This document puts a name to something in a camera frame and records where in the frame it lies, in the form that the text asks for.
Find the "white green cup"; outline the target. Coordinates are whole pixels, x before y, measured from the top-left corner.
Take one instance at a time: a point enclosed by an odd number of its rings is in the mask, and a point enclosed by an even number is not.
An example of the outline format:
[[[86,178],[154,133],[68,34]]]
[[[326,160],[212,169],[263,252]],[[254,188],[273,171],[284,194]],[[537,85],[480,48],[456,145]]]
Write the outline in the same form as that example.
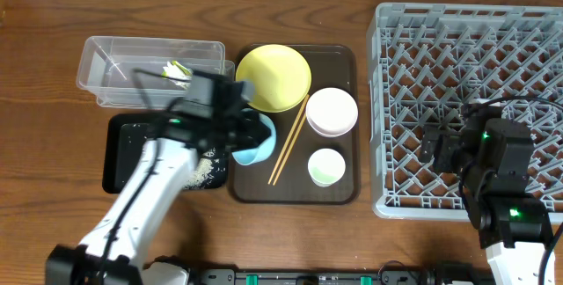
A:
[[[311,180],[320,187],[328,187],[343,178],[346,171],[344,157],[333,149],[315,151],[307,164]]]

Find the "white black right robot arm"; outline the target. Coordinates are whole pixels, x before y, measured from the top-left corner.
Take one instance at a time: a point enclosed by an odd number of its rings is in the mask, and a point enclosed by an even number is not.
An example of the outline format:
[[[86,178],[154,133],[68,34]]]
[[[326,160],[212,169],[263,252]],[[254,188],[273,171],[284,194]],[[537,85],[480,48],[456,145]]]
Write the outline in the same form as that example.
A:
[[[458,178],[458,192],[497,284],[553,284],[554,247],[545,205],[527,193],[534,153],[530,129],[506,119],[501,106],[463,107],[464,128],[426,126],[419,160]]]

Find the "green white food wrapper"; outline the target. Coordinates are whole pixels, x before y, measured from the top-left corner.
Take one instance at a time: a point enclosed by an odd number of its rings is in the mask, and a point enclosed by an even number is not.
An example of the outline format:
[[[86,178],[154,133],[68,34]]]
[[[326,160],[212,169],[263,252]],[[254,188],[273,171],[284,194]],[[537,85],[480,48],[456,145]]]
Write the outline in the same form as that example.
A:
[[[171,81],[181,89],[187,90],[191,84],[194,71],[178,61],[167,62],[163,67],[162,77]]]

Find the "pink white bowl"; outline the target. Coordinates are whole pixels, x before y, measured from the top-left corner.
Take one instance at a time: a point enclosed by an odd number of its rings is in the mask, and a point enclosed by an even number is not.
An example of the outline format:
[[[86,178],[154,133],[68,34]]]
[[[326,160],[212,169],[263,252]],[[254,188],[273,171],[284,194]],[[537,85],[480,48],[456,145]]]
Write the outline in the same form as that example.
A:
[[[359,116],[354,98],[347,91],[334,87],[316,91],[308,100],[305,113],[309,125],[323,137],[346,134]]]

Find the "light blue bowl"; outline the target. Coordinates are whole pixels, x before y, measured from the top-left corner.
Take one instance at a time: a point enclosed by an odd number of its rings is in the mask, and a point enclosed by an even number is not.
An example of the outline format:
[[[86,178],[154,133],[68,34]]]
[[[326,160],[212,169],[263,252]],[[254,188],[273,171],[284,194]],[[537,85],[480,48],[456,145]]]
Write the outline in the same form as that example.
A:
[[[270,136],[256,148],[236,151],[232,154],[234,160],[242,166],[257,164],[268,159],[274,152],[276,144],[276,128],[273,121],[263,113],[259,114],[260,121],[269,128]]]

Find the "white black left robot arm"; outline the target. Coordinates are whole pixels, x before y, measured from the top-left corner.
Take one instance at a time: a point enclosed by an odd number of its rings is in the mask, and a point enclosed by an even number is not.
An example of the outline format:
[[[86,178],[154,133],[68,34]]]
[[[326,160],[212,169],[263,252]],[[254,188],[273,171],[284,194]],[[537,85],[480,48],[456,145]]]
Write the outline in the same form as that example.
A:
[[[47,284],[193,283],[190,269],[171,258],[147,265],[149,245],[203,153],[254,149],[273,132],[252,109],[218,113],[214,118],[168,109],[159,115],[155,131],[98,225],[78,246],[58,245],[49,254]]]

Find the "pile of rice leftovers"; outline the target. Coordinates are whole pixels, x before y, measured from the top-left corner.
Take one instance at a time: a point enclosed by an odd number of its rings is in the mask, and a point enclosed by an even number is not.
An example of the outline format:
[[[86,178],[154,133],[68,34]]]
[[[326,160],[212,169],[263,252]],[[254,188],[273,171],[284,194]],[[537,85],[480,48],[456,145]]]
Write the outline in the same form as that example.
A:
[[[184,183],[184,190],[215,189],[226,179],[227,166],[223,155],[215,148],[203,153],[193,175]]]

